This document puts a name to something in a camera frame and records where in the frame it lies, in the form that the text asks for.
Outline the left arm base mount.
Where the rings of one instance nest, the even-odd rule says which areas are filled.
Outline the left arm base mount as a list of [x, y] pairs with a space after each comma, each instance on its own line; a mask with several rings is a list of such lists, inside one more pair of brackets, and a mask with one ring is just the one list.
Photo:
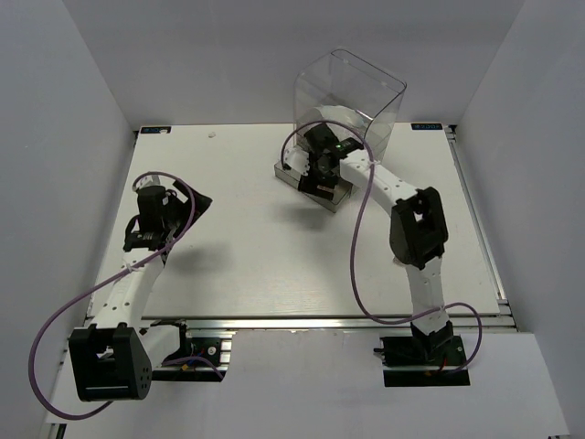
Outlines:
[[228, 360], [222, 356], [228, 340], [216, 334], [189, 327], [186, 321], [159, 320], [151, 327], [170, 326], [178, 329], [179, 346], [165, 357], [153, 371], [153, 381], [161, 382], [222, 382]]

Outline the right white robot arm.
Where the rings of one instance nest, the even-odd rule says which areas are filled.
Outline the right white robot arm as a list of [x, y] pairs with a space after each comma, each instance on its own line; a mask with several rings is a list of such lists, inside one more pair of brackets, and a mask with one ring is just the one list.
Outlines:
[[403, 181], [376, 161], [357, 131], [339, 139], [333, 126], [331, 120], [300, 125], [297, 131], [306, 146], [283, 149], [281, 161], [299, 173], [297, 188], [307, 195], [331, 200], [338, 184], [346, 181], [363, 189], [363, 200], [374, 200], [388, 214], [389, 246], [409, 281], [413, 355], [423, 364], [434, 364], [453, 337], [441, 283], [449, 234], [440, 193]]

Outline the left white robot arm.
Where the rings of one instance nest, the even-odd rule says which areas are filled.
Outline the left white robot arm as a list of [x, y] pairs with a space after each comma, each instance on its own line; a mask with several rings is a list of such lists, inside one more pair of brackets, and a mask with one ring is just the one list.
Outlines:
[[142, 400], [153, 369], [166, 359], [182, 365], [193, 342], [179, 323], [143, 321], [148, 298], [165, 268], [172, 241], [211, 206], [212, 199], [174, 182], [150, 183], [135, 191], [137, 214], [127, 223], [122, 247], [124, 276], [114, 281], [101, 310], [69, 337], [69, 354], [78, 397], [83, 402]]

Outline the clear acrylic makeup organizer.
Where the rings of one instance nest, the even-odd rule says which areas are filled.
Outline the clear acrylic makeup organizer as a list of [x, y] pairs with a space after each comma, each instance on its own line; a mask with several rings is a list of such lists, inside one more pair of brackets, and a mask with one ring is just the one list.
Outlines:
[[274, 165], [275, 176], [336, 212], [354, 186], [339, 176], [334, 159], [321, 160], [319, 141], [368, 142], [377, 160], [388, 146], [407, 82], [345, 48], [336, 48], [297, 75], [294, 135]]

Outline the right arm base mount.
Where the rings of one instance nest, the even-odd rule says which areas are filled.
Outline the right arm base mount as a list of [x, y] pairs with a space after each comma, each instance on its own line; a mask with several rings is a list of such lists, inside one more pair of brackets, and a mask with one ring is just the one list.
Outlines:
[[462, 339], [455, 336], [425, 357], [413, 337], [382, 337], [373, 349], [383, 365], [386, 388], [468, 387], [469, 372]]

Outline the white cotton pad pack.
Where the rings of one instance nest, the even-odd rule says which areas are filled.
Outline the white cotton pad pack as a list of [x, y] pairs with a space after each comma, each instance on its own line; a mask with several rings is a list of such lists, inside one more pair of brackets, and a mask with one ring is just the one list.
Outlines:
[[[334, 120], [343, 125], [350, 126], [353, 130], [363, 135], [367, 129], [367, 120], [353, 109], [341, 105], [322, 105], [315, 108], [320, 116], [319, 120]], [[348, 137], [355, 137], [351, 131], [346, 128], [327, 123], [326, 124], [339, 140], [344, 140]]]

